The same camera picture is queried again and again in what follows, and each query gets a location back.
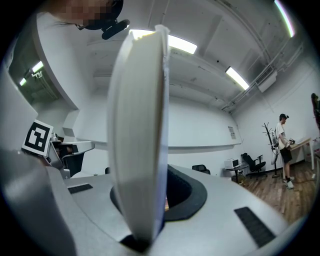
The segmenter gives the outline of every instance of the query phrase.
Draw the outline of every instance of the white t-shirt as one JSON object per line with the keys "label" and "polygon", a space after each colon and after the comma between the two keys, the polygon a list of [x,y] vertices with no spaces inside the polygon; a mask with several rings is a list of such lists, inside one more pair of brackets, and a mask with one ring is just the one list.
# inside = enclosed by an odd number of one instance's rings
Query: white t-shirt
{"label": "white t-shirt", "polygon": [[275,127],[275,135],[276,137],[278,138],[278,141],[279,141],[279,149],[282,150],[286,147],[286,145],[283,144],[282,140],[279,138],[279,135],[282,134],[282,137],[284,138],[285,141],[286,140],[286,133],[285,133],[285,130],[282,126],[282,124],[280,122],[278,122],[276,124],[276,127]]}

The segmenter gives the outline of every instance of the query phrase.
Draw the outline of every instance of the black cap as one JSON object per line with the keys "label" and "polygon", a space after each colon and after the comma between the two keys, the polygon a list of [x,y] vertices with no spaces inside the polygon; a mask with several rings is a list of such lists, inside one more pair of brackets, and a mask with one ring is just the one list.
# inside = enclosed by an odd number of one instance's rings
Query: black cap
{"label": "black cap", "polygon": [[285,114],[281,114],[281,115],[279,116],[279,119],[281,120],[282,118],[287,119],[287,118],[289,118],[289,116],[287,116],[287,115],[285,115]]}

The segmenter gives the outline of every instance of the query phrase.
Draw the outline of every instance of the small round table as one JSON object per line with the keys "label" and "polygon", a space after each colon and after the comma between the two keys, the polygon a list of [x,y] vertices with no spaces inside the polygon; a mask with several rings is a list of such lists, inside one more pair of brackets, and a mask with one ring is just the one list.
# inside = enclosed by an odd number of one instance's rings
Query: small round table
{"label": "small round table", "polygon": [[247,164],[242,164],[239,167],[236,167],[234,169],[223,169],[224,172],[235,172],[235,180],[236,183],[238,184],[238,171],[243,170],[245,168],[249,167]]}

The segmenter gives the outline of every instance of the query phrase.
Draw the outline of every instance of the wooden desk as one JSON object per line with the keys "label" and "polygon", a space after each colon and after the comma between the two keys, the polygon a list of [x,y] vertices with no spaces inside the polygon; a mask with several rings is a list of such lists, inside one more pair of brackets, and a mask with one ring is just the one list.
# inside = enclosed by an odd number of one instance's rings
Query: wooden desk
{"label": "wooden desk", "polygon": [[[291,145],[290,146],[291,147],[290,151],[294,151],[294,150],[300,149],[303,145],[308,144],[308,143],[309,143],[310,154],[311,154],[311,169],[314,170],[315,169],[315,155],[314,155],[314,150],[312,148],[313,141],[312,141],[312,139],[310,137],[303,139],[299,143],[295,143],[295,144]],[[283,161],[282,161],[282,157],[281,157],[281,163],[283,165],[283,177],[285,177],[286,175],[285,175],[285,169],[284,169],[284,164],[283,164]]]}

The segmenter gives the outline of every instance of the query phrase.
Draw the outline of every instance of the fluorescent light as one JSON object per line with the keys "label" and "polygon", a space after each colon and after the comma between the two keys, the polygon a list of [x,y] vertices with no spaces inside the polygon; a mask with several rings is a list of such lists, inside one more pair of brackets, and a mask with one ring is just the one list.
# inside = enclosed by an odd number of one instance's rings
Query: fluorescent light
{"label": "fluorescent light", "polygon": [[21,82],[20,82],[20,85],[23,86],[26,82],[27,82],[27,80],[23,78],[23,79],[21,80]]}
{"label": "fluorescent light", "polygon": [[[142,38],[143,36],[151,35],[154,31],[150,30],[141,30],[141,29],[130,29],[130,33],[132,32],[134,39]],[[183,40],[179,37],[175,37],[173,35],[169,35],[168,43],[170,47],[174,47],[180,50],[183,50],[187,53],[194,54],[197,46],[191,42]]]}
{"label": "fluorescent light", "polygon": [[247,82],[232,67],[228,67],[228,69],[225,72],[230,77],[232,77],[232,79],[235,80],[239,85],[241,85],[243,89],[246,90],[249,88]]}
{"label": "fluorescent light", "polygon": [[32,68],[32,71],[35,73],[37,72],[39,69],[41,69],[44,65],[42,64],[42,61],[40,61],[37,65],[35,65],[33,68]]}
{"label": "fluorescent light", "polygon": [[278,7],[282,17],[284,18],[284,21],[286,23],[286,26],[288,27],[289,33],[290,33],[290,37],[292,38],[295,35],[295,31],[289,21],[288,15],[285,12],[285,9],[283,8],[283,6],[281,5],[281,3],[278,0],[275,0],[274,3],[276,4],[276,6]]}

